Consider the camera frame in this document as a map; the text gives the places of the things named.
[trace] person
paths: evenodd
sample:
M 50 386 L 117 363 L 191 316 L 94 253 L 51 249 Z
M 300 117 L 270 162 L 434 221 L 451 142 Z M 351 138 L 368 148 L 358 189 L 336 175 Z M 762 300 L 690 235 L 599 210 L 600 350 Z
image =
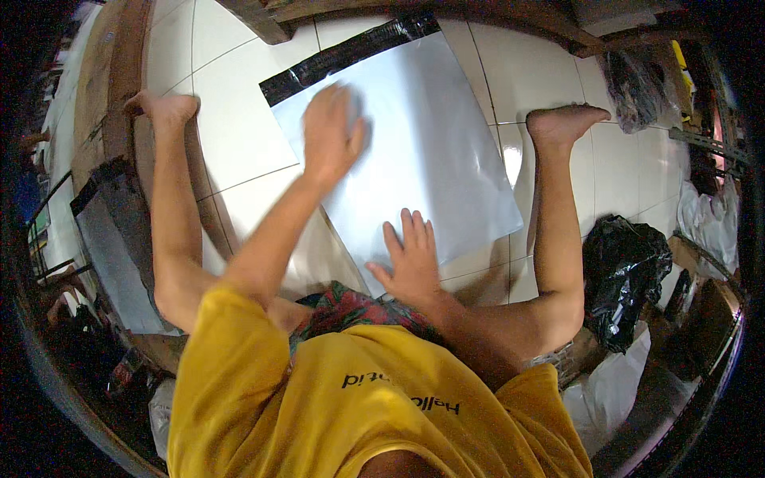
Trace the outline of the person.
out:
M 392 273 L 367 265 L 396 301 L 334 285 L 313 311 L 277 292 L 308 217 L 363 148 L 362 119 L 349 134 L 348 101 L 339 86 L 311 101 L 303 174 L 220 278 L 200 267 L 184 151 L 197 99 L 141 92 L 125 105 L 145 112 L 155 131 L 156 303 L 190 334 L 173 401 L 170 475 L 592 476 L 555 368 L 523 371 L 522 362 L 581 328 L 569 160 L 575 141 L 609 113 L 566 106 L 526 118 L 536 155 L 539 297 L 464 307 L 441 289 L 431 221 L 404 209 L 402 241 L 390 223 L 383 228 Z M 291 355 L 296 329 L 311 333 Z

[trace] black adhesive strip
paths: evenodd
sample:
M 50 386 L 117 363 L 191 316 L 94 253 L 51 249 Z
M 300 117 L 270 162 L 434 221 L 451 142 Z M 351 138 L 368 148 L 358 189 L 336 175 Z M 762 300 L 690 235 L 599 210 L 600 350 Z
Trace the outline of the black adhesive strip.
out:
M 262 81 L 260 90 L 269 106 L 273 107 L 332 73 L 439 31 L 441 27 L 430 12 L 402 16 L 320 51 L 292 68 Z

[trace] white plastic mailer bag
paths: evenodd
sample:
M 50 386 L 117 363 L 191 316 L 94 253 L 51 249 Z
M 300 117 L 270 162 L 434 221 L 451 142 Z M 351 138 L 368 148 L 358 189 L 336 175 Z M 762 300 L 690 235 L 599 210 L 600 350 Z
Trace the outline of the white plastic mailer bag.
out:
M 483 113 L 431 15 L 374 28 L 260 84 L 303 164 L 303 113 L 335 82 L 353 91 L 369 137 L 323 206 L 373 297 L 384 289 L 364 263 L 391 265 L 383 223 L 401 232 L 404 207 L 433 222 L 439 265 L 523 227 Z

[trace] black plastic bag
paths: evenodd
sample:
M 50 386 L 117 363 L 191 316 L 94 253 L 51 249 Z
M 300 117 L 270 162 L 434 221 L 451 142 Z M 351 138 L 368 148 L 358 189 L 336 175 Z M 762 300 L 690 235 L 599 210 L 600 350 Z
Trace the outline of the black plastic bag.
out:
M 672 270 L 664 235 L 622 216 L 600 218 L 582 246 L 584 326 L 611 352 L 625 353 L 646 301 L 662 295 Z

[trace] yellow t-shirt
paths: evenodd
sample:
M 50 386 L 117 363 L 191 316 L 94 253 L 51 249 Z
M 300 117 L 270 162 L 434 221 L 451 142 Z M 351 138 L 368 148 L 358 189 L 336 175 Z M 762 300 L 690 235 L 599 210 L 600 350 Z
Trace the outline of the yellow t-shirt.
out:
M 390 450 L 446 476 L 592 476 L 549 364 L 493 394 L 445 348 L 357 325 L 303 342 L 290 369 L 258 304 L 204 296 L 178 370 L 171 476 L 356 478 Z

